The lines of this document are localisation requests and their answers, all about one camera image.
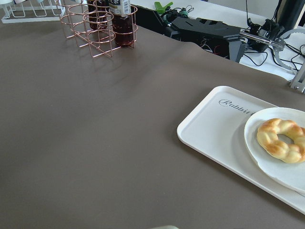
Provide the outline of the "cream serving tray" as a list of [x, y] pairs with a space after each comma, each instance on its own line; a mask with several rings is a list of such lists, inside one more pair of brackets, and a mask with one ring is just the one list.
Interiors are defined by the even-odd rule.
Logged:
[[271, 118], [305, 125], [305, 114], [277, 107], [229, 86], [218, 86], [178, 125], [189, 147], [255, 184], [299, 212], [305, 210], [305, 165], [288, 164], [258, 144], [258, 127]]

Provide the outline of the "black water bottle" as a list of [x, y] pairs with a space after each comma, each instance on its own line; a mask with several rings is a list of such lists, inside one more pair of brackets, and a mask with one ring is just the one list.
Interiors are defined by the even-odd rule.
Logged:
[[278, 24], [283, 32], [296, 29], [305, 12], [305, 0], [283, 0], [278, 12]]

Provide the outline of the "tea bottle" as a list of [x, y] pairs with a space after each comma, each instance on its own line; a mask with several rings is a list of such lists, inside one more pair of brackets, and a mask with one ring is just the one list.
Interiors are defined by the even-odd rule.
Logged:
[[105, 29], [107, 21], [107, 0], [88, 0], [89, 25], [92, 30]]
[[129, 0], [110, 0], [109, 9], [113, 14], [112, 27], [118, 46], [131, 46], [133, 40], [131, 3]]

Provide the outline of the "white plate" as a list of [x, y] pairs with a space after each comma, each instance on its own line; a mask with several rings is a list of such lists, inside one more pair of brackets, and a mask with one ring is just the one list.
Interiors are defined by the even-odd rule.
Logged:
[[272, 107], [254, 113], [244, 127], [244, 140], [257, 166], [277, 183], [305, 193], [305, 114]]

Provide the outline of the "green handled reach grabber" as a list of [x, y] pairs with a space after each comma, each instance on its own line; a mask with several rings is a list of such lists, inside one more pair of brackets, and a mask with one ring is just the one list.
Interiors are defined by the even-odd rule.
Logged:
[[[156, 11], [159, 14], [163, 14], [166, 10], [171, 9], [172, 3], [170, 2], [165, 7], [162, 7], [159, 2], [155, 2], [154, 5]], [[286, 43], [285, 40], [294, 33], [304, 33], [304, 29], [292, 29], [283, 32], [284, 28], [270, 19], [267, 19], [263, 26], [254, 24], [251, 19], [247, 19], [247, 25], [248, 27], [246, 30], [240, 31], [241, 41], [246, 44], [244, 55], [247, 53], [263, 53], [267, 48], [271, 48], [273, 60], [277, 65], [294, 73], [298, 73], [299, 69], [296, 68], [295, 62], [291, 62], [291, 65], [287, 65], [286, 61], [280, 58], [280, 52], [282, 52], [284, 48], [288, 48], [298, 55], [302, 55], [300, 50], [296, 50]]]

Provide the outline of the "tea bottle near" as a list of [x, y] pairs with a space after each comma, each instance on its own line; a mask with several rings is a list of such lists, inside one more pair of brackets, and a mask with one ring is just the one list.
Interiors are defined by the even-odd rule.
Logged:
[[105, 29], [107, 21], [107, 0], [88, 0], [89, 25], [92, 30]]

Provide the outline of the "black device stand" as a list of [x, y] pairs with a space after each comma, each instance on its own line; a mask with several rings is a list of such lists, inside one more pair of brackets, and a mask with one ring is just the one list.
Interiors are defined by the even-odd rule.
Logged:
[[181, 42], [192, 42], [200, 48], [234, 62], [239, 62], [246, 44], [241, 41], [241, 28], [221, 21], [186, 16], [185, 9], [156, 10], [137, 5], [137, 25]]

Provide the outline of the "aluminium frame post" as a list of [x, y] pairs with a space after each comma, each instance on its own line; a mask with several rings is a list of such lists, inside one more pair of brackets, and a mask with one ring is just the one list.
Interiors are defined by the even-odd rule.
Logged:
[[298, 90], [303, 94], [305, 93], [305, 63], [303, 63], [302, 67], [291, 81], [290, 88]]

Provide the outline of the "white cup rack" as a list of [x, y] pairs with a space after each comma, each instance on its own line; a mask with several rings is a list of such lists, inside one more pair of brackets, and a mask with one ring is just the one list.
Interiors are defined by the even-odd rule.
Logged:
[[4, 24], [58, 21], [65, 14], [60, 0], [2, 0], [0, 20]]

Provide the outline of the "tea bottle far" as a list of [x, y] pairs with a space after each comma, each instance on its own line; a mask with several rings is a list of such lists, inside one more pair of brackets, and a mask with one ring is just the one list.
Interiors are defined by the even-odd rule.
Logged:
[[112, 27], [118, 46], [131, 46], [133, 40], [131, 3], [129, 0], [110, 0], [109, 9], [113, 14]]

